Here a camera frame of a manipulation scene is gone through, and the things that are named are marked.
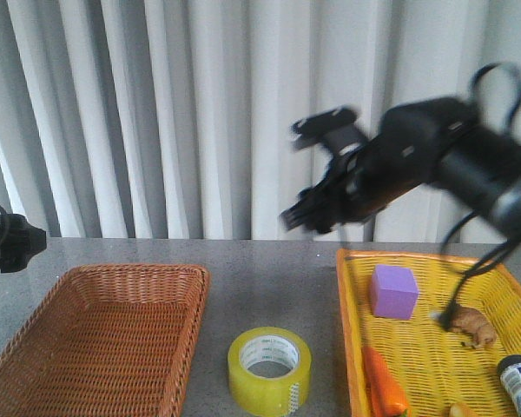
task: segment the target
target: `orange carrot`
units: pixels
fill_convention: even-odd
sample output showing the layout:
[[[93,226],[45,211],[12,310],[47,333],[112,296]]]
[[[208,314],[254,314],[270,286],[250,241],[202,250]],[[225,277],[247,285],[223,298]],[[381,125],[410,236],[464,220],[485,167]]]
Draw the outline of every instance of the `orange carrot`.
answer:
[[[393,378],[386,360],[374,348],[362,348],[363,363],[371,389],[374,417],[397,417],[409,415],[409,401],[403,388]]]

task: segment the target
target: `tape label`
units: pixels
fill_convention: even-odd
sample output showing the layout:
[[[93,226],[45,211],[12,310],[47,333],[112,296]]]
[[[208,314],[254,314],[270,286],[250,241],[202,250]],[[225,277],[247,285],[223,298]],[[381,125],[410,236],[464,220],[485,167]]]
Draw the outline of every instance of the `tape label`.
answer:
[[[292,371],[299,363],[299,349],[275,334],[255,337],[241,348],[240,362],[245,369],[265,361],[280,363]]]

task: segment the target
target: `yellow object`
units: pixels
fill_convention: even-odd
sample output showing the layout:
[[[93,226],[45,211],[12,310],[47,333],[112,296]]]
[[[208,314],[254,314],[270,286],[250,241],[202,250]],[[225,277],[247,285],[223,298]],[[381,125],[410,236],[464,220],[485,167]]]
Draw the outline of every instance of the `yellow object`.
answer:
[[[450,417],[478,417],[464,402],[456,402],[450,408]]]
[[[290,372],[277,378],[253,374],[253,365],[271,361]],[[241,408],[260,417],[281,417],[307,399],[311,352],[297,335],[283,328],[254,328],[241,334],[228,351],[229,389]]]
[[[477,308],[498,333],[492,347],[471,349],[467,334],[445,332],[431,318],[441,311],[458,284],[452,271],[476,260],[439,255],[389,252],[338,252],[340,308],[346,344],[347,379],[352,416],[371,417],[361,346],[377,349],[405,389],[412,415],[446,417],[452,403],[463,401],[482,416],[517,417],[496,375],[508,354],[521,354],[521,285],[504,266],[472,277],[458,301]],[[374,317],[369,290],[377,264],[410,268],[419,286],[411,320]]]

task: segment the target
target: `ginger root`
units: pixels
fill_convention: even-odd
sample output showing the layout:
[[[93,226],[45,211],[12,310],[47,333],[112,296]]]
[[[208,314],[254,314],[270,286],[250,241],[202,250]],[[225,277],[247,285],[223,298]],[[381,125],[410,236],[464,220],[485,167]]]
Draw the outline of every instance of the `ginger root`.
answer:
[[[472,335],[472,342],[462,342],[463,346],[475,349],[483,348],[486,344],[493,344],[496,339],[496,330],[492,324],[486,320],[484,314],[476,308],[462,307],[455,305],[452,317],[452,325],[449,329],[454,333],[467,333]]]

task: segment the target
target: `brown wicker basket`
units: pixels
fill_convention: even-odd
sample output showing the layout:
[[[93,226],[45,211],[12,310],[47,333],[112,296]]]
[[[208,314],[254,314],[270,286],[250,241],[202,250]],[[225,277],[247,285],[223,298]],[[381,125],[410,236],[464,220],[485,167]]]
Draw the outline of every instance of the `brown wicker basket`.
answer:
[[[193,265],[89,265],[0,355],[0,416],[180,415],[210,283]]]

